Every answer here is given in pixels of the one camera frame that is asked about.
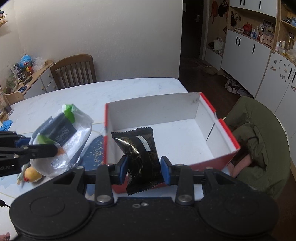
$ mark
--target white cabinet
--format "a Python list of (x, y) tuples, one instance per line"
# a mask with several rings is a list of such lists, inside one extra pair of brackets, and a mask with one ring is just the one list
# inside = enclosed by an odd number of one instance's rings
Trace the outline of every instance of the white cabinet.
[(292, 138), (289, 140), (290, 145), (290, 156), (291, 159), (296, 166), (296, 134), (292, 136)]
[(48, 92), (52, 92), (52, 91), (55, 91), (55, 90), (57, 90), (57, 85), (56, 85), (55, 81), (52, 80), (50, 82), (50, 84), (46, 87), (46, 92), (48, 93)]
[(230, 7), (261, 12), (276, 18), (277, 0), (230, 0)]
[(53, 81), (52, 73), (50, 71), (50, 68), (48, 68), (42, 75), (41, 75), (41, 81), (43, 82), (43, 85), (45, 88)]
[(45, 87), (41, 81), (41, 79), (37, 79), (34, 84), (28, 89), (26, 94), (24, 94), (25, 99), (29, 99), (31, 97), (45, 94), (46, 90)]
[(277, 0), (259, 0), (259, 12), (276, 18)]
[(291, 82), (288, 85), (287, 91), (279, 104), (275, 115), (282, 122), (289, 138), (296, 132), (296, 72), (293, 74)]
[(230, 0), (230, 7), (242, 7), (243, 0)]
[(283, 96), (295, 77), (295, 65), (278, 53), (272, 53), (256, 100), (269, 108), (277, 110)]
[(240, 36), (241, 35), (239, 33), (231, 30), (227, 31), (224, 54), (221, 63), (221, 68), (235, 79), (238, 79), (241, 76), (239, 71), (240, 54), (238, 54), (238, 51), (240, 50)]
[(255, 96), (270, 51), (270, 48), (257, 41), (228, 30), (221, 68)]

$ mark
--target door handle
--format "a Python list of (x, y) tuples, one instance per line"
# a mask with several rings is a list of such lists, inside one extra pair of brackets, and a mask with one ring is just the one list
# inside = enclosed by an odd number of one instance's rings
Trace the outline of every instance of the door handle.
[(294, 82), (294, 80), (295, 80), (295, 77), (296, 77), (296, 71), (295, 71), (294, 78), (293, 78), (293, 80), (292, 80), (292, 84), (293, 84), (293, 82)]
[(289, 79), (289, 78), (290, 78), (290, 76), (291, 76), (292, 70), (293, 70), (293, 69), (291, 69), (291, 71), (290, 71), (290, 74), (289, 74), (289, 77), (288, 77), (288, 79)]

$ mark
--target hat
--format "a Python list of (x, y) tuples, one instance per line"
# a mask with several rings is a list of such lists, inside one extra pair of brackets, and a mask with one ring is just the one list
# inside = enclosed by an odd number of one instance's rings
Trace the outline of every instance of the hat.
[(227, 13), (228, 11), (228, 3), (224, 0), (220, 7), (218, 8), (218, 14), (220, 17), (223, 17), (224, 16), (224, 13)]

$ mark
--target baseboard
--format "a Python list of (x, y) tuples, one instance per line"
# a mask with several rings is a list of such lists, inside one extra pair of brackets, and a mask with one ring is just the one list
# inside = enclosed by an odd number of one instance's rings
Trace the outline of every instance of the baseboard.
[(294, 177), (294, 179), (296, 181), (296, 167), (295, 167), (293, 161), (291, 161), (291, 172), (292, 172), (293, 177)]

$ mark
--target chair backrest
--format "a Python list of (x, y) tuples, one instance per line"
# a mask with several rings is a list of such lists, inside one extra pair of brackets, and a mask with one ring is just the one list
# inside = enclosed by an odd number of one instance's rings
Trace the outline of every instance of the chair backrest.
[(64, 58), (53, 64), (50, 71), (59, 89), (96, 82), (94, 61), (89, 54)]
[(5, 94), (5, 97), (8, 100), (9, 104), (15, 104), (25, 99), (24, 95), (19, 91), (11, 94)]

